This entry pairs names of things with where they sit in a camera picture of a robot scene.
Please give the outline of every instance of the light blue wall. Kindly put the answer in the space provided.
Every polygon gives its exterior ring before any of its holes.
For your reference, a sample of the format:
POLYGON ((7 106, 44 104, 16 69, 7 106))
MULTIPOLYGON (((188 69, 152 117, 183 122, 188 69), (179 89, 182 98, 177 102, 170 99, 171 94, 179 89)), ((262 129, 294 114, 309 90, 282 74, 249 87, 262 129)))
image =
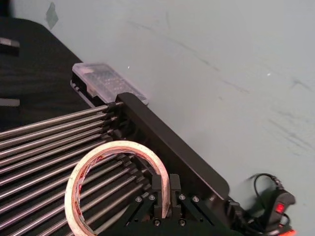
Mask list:
MULTIPOLYGON (((293 226, 314 235, 313 0, 54 3, 51 32, 83 61, 106 62, 133 82, 233 198, 249 206, 246 179, 276 174, 297 198, 293 226)), ((16 17, 46 27, 49 5, 13 1, 16 17)))

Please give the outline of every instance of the red indicator light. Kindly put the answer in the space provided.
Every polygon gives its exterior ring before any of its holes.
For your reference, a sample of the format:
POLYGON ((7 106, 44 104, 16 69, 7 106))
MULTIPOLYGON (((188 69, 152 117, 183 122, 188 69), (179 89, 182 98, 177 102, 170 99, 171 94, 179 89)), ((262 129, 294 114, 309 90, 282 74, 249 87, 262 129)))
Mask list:
POLYGON ((278 203, 276 207, 276 212, 282 214, 284 212, 284 205, 282 203, 278 203))

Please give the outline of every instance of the tape roll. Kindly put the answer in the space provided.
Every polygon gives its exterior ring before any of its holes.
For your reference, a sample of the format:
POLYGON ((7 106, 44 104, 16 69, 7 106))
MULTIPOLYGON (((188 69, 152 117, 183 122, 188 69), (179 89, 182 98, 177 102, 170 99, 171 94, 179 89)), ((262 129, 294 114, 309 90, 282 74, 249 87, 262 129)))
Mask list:
POLYGON ((119 153, 131 153, 149 162, 162 179, 162 217, 165 218, 170 205, 168 173, 153 151, 131 141, 113 141, 102 144, 86 154, 72 171, 64 195, 64 209, 68 224, 75 236, 95 236, 93 230, 85 223, 80 210, 80 192, 82 183, 91 167, 108 156, 119 153))

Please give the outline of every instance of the transparent container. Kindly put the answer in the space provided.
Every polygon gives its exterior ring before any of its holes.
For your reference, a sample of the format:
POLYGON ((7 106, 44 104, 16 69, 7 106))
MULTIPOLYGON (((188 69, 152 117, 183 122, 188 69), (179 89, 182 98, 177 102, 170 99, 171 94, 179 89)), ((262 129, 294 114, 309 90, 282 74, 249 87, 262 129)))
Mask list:
POLYGON ((130 92, 144 104, 147 98, 134 86, 122 78, 115 70, 104 63, 76 63, 72 71, 86 84, 87 93, 98 96, 105 103, 114 102, 119 93, 130 92))

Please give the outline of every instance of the screw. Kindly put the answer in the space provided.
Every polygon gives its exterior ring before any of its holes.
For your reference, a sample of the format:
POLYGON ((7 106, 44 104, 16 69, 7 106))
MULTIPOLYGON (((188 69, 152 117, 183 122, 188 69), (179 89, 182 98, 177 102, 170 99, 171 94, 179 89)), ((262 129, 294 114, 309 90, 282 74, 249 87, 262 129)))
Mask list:
POLYGON ((197 196, 193 196, 193 197, 192 197, 192 200, 193 200, 195 203, 199 202, 199 198, 198 198, 197 196))
POLYGON ((142 198, 141 197, 136 197, 136 202, 138 202, 138 203, 140 203, 140 202, 142 202, 142 198))
POLYGON ((186 199, 186 197, 185 197, 185 195, 184 194, 181 194, 181 195, 179 195, 179 197, 178 197, 180 200, 185 200, 186 199))
POLYGON ((159 220, 154 220, 154 225, 155 226, 159 226, 161 224, 161 222, 159 220))
POLYGON ((156 198, 155 198, 154 195, 150 195, 150 196, 149 196, 149 199, 150 199, 151 201, 153 201, 153 200, 155 200, 156 198))
POLYGON ((186 221, 185 220, 179 220, 178 223, 179 223, 180 226, 185 226, 186 221))

